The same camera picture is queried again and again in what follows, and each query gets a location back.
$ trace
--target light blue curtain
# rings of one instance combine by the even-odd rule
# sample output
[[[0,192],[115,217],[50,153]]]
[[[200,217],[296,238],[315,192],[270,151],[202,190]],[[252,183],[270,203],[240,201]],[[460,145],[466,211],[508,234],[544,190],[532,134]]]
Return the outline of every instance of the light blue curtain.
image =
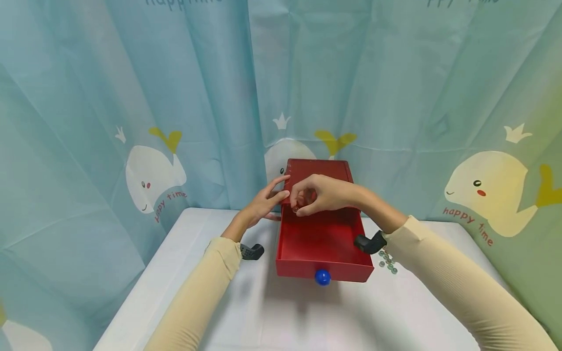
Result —
[[[92,349],[183,209],[289,157],[464,225],[560,343],[561,3],[0,0],[0,350]]]

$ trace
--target white crown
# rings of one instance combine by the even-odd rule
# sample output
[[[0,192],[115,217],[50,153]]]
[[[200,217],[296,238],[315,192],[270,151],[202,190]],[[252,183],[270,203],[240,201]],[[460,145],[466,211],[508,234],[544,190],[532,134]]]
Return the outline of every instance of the white crown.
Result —
[[[123,127],[117,127],[117,134],[115,135],[115,137],[121,140],[123,144],[125,144],[127,139],[125,138],[125,133],[123,133]]]
[[[518,142],[520,142],[523,138],[526,138],[528,136],[531,136],[531,133],[523,133],[523,127],[525,126],[525,123],[521,124],[520,126],[518,126],[515,129],[511,129],[508,126],[504,126],[505,131],[507,133],[507,136],[505,137],[505,140],[517,144]]]
[[[289,118],[285,119],[285,115],[281,113],[281,116],[278,119],[274,118],[273,121],[275,122],[275,124],[277,124],[277,129],[281,130],[281,129],[287,129],[287,122],[290,119],[291,119],[290,116]]]

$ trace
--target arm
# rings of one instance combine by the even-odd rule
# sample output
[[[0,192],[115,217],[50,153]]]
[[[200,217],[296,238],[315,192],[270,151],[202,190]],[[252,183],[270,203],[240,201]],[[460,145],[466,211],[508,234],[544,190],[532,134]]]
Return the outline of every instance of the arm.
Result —
[[[213,239],[168,306],[145,347],[145,351],[197,350],[216,306],[240,267],[240,240],[262,218],[276,220],[270,211],[289,196],[273,192],[288,176],[267,185],[240,211],[220,238]]]
[[[309,192],[317,197],[313,202]],[[556,351],[541,325],[504,288],[453,246],[361,186],[313,175],[293,186],[297,216],[356,207],[385,233],[387,251],[468,329],[482,350]]]

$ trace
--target text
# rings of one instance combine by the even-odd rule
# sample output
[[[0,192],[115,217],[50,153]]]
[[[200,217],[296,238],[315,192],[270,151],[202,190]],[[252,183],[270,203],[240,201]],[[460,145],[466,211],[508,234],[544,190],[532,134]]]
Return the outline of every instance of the text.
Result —
[[[172,200],[175,198],[186,198],[187,195],[183,192],[171,192],[168,195],[166,195],[166,197],[168,198],[168,200]],[[154,220],[156,221],[156,223],[160,223],[160,214],[162,213],[162,210],[166,208],[166,199],[162,200],[159,204],[158,207],[156,207],[156,217],[154,217]]]
[[[459,209],[454,209],[454,208],[448,209],[447,207],[445,207],[445,209],[443,210],[443,214],[444,215],[451,215],[451,216],[453,216],[453,218],[458,217],[460,220],[466,221],[466,224],[470,224],[470,223],[474,222],[474,220],[475,220],[468,213],[463,212]],[[480,237],[484,240],[484,242],[486,244],[488,244],[488,246],[492,246],[493,240],[490,239],[490,236],[486,232],[485,224],[484,223],[475,223],[475,225],[478,225],[478,232],[480,234]]]
[[[487,2],[496,3],[498,1],[499,0],[474,0],[474,2],[482,2],[482,3],[487,3]],[[454,0],[427,0],[427,7],[431,6],[431,4],[435,4],[437,7],[441,7],[441,3],[443,3],[443,5],[447,4],[447,8],[449,8],[453,4],[453,2]]]
[[[196,4],[196,3],[212,3],[213,1],[221,2],[222,0],[146,0],[147,5],[163,5],[168,6],[170,11],[174,12],[177,7],[180,11],[183,11],[185,4]]]

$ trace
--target person's left hand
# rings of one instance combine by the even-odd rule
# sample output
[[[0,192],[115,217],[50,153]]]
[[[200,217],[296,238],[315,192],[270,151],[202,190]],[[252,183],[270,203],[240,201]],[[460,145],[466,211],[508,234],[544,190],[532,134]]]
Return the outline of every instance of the person's left hand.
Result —
[[[252,202],[240,211],[239,215],[245,218],[248,223],[248,228],[255,226],[262,218],[267,218],[272,221],[281,220],[279,216],[271,213],[271,210],[273,210],[279,202],[289,197],[289,191],[284,190],[277,192],[273,189],[277,184],[286,181],[290,177],[290,175],[285,175],[272,180],[271,183],[260,190]]]

